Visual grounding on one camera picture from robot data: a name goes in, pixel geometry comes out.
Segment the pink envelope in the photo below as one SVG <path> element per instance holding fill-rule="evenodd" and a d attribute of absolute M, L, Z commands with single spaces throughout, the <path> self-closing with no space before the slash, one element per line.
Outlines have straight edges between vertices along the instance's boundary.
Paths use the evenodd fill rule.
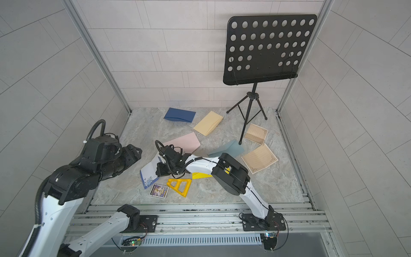
<path fill-rule="evenodd" d="M 192 132 L 179 138 L 165 142 L 164 145 L 173 145 L 176 152 L 183 151 L 183 154 L 192 154 L 200 147 L 201 144 L 196 134 Z"/>

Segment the white blue floral letter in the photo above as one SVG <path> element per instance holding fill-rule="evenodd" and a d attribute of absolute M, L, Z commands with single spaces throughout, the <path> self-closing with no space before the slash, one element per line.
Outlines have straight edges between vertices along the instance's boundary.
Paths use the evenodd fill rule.
<path fill-rule="evenodd" d="M 163 161 L 157 153 L 155 157 L 140 170 L 140 177 L 144 189 L 148 189 L 158 181 L 159 176 L 156 174 L 158 163 L 163 163 Z"/>

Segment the navy blue envelope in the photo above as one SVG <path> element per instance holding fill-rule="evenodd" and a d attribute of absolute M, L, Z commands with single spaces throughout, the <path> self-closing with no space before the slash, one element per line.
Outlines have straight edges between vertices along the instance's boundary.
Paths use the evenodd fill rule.
<path fill-rule="evenodd" d="M 167 121 L 172 122 L 186 122 L 191 123 L 196 115 L 195 111 L 181 110 L 176 108 L 169 108 L 163 117 Z"/>

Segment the kraft tan envelope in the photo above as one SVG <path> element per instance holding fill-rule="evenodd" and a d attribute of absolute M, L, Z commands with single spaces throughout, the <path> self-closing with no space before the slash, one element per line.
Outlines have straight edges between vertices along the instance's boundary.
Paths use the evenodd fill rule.
<path fill-rule="evenodd" d="M 210 111 L 195 127 L 194 130 L 204 136 L 208 136 L 223 120 L 223 116 Z"/>

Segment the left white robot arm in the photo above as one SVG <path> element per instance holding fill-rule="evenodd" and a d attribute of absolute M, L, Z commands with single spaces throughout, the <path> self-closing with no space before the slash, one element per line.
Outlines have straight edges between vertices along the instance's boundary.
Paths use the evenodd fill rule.
<path fill-rule="evenodd" d="M 140 211 L 125 204 L 91 232 L 67 244 L 63 242 L 72 218 L 89 191 L 104 179 L 121 174 L 142 155 L 142 150 L 133 145 L 112 145 L 107 156 L 96 147 L 90 150 L 99 160 L 78 157 L 56 169 L 41 183 L 35 197 L 35 224 L 20 256 L 89 257 L 115 235 L 140 227 Z"/>

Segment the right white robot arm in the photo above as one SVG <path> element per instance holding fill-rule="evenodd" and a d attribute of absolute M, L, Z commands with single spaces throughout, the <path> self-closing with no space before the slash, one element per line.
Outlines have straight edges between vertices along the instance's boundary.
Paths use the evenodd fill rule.
<path fill-rule="evenodd" d="M 219 157 L 201 157 L 176 151 L 174 145 L 163 145 L 155 141 L 160 161 L 156 165 L 159 177 L 171 175 L 181 178 L 186 173 L 211 175 L 228 193 L 239 196 L 253 214 L 253 220 L 261 229 L 273 224 L 274 209 L 262 200 L 250 180 L 248 170 L 228 153 Z"/>

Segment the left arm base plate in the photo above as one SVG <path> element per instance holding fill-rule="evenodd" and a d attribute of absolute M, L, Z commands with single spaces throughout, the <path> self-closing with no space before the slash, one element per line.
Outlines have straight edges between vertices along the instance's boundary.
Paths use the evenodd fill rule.
<path fill-rule="evenodd" d="M 151 233 L 157 226 L 157 215 L 140 215 L 130 218 L 128 227 L 122 233 Z"/>

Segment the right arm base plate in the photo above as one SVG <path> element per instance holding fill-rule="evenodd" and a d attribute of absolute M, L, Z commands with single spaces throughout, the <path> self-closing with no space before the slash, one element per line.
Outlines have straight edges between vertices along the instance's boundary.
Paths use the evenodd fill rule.
<path fill-rule="evenodd" d="M 244 231 L 285 231 L 287 230 L 284 216 L 280 213 L 269 213 L 265 219 L 253 214 L 240 213 L 239 218 Z"/>

